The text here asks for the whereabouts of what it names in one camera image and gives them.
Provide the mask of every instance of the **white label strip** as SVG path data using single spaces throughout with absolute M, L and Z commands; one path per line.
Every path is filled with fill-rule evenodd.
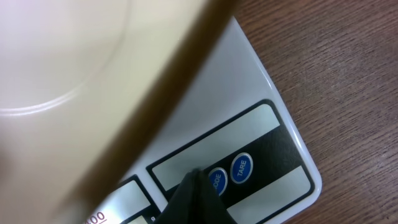
M 149 205 L 150 202 L 133 180 L 112 192 L 87 219 L 87 223 L 119 224 Z
M 227 211 L 238 224 L 257 223 L 310 190 L 302 166 L 258 190 Z
M 153 168 L 165 190 L 178 185 L 187 172 L 204 169 L 279 126 L 272 108 L 260 105 L 205 139 Z

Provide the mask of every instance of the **wooden table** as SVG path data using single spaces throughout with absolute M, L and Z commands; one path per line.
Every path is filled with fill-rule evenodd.
M 398 223 L 398 1 L 246 0 L 236 18 L 323 179 L 288 223 Z

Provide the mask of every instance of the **blue button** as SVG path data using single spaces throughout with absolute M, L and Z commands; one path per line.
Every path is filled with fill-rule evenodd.
M 238 154 L 231 164 L 231 179 L 235 184 L 242 184 L 248 180 L 253 171 L 253 160 L 248 153 Z
M 225 170 L 220 167 L 214 168 L 209 173 L 209 179 L 213 187 L 216 189 L 218 195 L 223 194 L 228 183 Z

